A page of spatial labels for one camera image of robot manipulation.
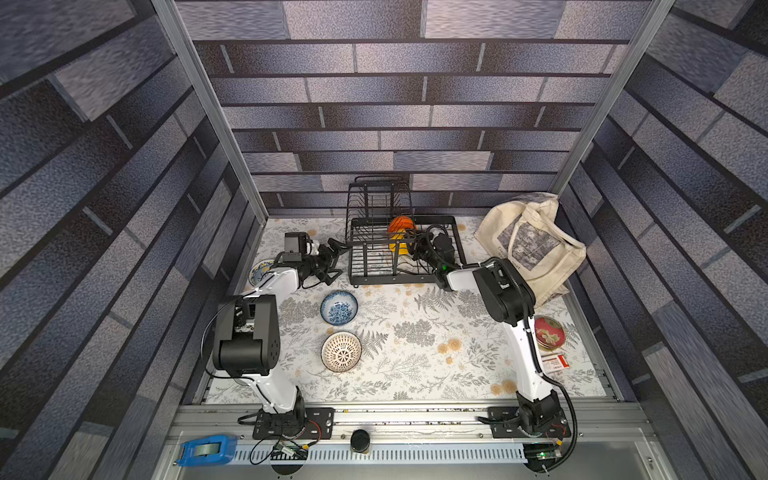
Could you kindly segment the yellow plastic bowl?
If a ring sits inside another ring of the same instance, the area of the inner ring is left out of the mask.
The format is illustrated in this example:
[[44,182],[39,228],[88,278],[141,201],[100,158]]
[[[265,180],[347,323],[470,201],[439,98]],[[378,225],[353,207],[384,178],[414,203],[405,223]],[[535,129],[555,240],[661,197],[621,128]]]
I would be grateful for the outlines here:
[[409,233],[390,233],[388,248],[393,254],[407,256],[409,254]]

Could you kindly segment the orange plastic bowl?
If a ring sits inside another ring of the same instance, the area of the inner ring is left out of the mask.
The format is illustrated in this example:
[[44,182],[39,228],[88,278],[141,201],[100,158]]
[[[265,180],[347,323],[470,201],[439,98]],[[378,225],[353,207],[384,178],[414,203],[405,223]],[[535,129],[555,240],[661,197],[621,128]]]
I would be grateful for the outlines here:
[[388,226],[389,233],[404,233],[413,229],[415,229],[414,221],[410,217],[404,215],[394,218]]

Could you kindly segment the black wire dish rack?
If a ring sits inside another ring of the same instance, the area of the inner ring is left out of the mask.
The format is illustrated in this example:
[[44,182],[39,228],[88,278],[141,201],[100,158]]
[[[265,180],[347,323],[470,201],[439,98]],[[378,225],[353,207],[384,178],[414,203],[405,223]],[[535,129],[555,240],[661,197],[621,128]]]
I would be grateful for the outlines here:
[[432,283],[449,291],[448,274],[465,255],[452,216],[417,212],[396,175],[357,176],[347,191],[348,277],[355,286]]

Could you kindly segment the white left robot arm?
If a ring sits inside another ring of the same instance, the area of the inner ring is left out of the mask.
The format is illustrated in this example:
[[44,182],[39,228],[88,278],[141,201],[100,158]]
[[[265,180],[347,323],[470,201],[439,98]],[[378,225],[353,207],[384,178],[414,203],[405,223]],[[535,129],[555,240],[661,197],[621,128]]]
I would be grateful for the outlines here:
[[246,382],[272,420],[306,422],[300,389],[279,368],[279,307],[314,277],[330,285],[341,274],[338,258],[349,246],[330,238],[313,245],[304,232],[289,232],[284,251],[273,260],[254,289],[223,307],[215,317],[212,361],[216,369]]

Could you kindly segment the blue floral ceramic bowl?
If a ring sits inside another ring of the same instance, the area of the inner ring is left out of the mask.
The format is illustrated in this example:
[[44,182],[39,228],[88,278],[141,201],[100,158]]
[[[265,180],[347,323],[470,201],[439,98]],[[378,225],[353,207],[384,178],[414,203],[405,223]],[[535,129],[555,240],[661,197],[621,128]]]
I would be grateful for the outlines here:
[[358,313],[356,297],[347,291],[333,291],[321,302],[322,319],[332,326],[342,326],[350,323]]

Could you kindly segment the blue yellow patterned bowl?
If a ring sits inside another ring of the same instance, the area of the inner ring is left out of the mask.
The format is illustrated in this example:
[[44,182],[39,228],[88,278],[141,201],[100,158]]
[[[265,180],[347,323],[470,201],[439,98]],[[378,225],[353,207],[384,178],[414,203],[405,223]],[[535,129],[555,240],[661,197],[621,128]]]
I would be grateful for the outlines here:
[[272,260],[263,260],[256,264],[248,277],[248,282],[252,287],[256,287],[262,278],[270,271],[273,266]]

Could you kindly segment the floral patterned table mat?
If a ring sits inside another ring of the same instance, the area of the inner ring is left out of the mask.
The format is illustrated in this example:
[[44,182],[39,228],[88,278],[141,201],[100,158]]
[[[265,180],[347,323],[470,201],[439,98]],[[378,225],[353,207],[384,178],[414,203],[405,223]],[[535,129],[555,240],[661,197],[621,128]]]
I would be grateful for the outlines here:
[[[254,265],[283,250],[284,234],[309,233],[315,241],[343,240],[343,218],[270,219]],[[352,287],[349,255],[339,260],[342,276],[292,294],[279,307],[281,352],[278,366],[299,386],[307,402],[385,402],[487,400],[515,397],[516,364],[502,326],[486,317],[472,292],[448,293],[434,284]],[[347,325],[322,320],[320,307],[335,290],[351,292],[359,312]],[[564,297],[536,307],[537,315],[557,320],[565,344],[557,351],[569,367],[548,373],[572,397],[603,397],[604,378],[596,371]],[[328,370],[321,359],[326,339],[338,331],[354,333],[362,345],[358,364],[345,373]]]

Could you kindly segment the white lattice pattern bowl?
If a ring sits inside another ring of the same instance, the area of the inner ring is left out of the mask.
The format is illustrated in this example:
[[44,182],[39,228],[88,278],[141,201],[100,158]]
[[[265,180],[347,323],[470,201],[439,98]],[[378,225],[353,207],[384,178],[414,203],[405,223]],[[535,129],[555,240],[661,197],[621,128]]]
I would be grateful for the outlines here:
[[321,349],[323,365],[334,373],[352,370],[359,363],[361,356],[361,341],[355,334],[345,331],[330,335]]

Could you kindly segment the beige canvas tote bag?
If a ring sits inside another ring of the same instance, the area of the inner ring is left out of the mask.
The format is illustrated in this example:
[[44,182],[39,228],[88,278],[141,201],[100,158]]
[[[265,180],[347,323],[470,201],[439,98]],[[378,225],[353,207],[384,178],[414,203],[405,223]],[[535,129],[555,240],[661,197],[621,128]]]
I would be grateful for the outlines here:
[[508,259],[533,291],[538,307],[567,293],[566,280],[586,258],[586,246],[555,224],[558,197],[534,192],[493,207],[474,237],[491,256]]

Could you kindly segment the red gold round tin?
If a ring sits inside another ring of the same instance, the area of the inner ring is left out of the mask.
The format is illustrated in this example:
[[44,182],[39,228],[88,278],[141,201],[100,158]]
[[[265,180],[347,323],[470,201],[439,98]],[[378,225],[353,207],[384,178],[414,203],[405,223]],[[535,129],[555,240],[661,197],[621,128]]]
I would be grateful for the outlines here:
[[566,343],[566,330],[563,325],[549,316],[536,316],[534,321],[535,337],[540,348],[553,351]]

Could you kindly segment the small red white box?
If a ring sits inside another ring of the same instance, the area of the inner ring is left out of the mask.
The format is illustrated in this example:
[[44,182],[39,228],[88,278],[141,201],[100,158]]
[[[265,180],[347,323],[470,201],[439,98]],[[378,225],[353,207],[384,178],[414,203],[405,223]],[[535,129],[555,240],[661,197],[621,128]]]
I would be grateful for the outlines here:
[[544,372],[547,374],[570,368],[570,363],[564,354],[545,356],[541,359],[541,365]]

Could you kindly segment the black round knob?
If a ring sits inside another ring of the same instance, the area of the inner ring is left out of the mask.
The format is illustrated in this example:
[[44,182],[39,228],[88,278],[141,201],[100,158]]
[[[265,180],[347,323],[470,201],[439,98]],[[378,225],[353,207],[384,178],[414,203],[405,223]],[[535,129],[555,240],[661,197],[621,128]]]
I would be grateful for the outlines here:
[[371,446],[371,437],[367,430],[357,429],[350,437],[350,448],[358,454],[367,454]]

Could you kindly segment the blue tape dispenser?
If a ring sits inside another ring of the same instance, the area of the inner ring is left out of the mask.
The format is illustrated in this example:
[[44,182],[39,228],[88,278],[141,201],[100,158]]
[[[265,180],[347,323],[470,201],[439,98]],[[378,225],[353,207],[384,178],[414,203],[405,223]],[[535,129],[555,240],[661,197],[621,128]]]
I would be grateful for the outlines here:
[[181,445],[175,464],[179,467],[226,465],[234,459],[237,445],[238,437],[228,434],[189,440]]

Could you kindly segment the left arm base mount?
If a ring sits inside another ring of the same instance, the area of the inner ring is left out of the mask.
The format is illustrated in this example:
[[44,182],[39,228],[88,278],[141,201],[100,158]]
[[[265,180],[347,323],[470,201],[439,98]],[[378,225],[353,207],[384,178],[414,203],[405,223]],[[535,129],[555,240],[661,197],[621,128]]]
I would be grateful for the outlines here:
[[252,433],[254,440],[286,436],[293,439],[330,440],[336,411],[330,407],[310,407],[283,414],[258,412]]

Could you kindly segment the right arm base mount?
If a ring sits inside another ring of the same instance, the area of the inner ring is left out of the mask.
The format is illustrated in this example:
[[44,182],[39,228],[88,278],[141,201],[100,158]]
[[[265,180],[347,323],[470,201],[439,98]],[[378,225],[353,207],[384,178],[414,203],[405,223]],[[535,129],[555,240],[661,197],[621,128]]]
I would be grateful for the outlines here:
[[494,438],[563,440],[572,431],[563,411],[520,411],[516,406],[489,407],[483,423],[490,427]]

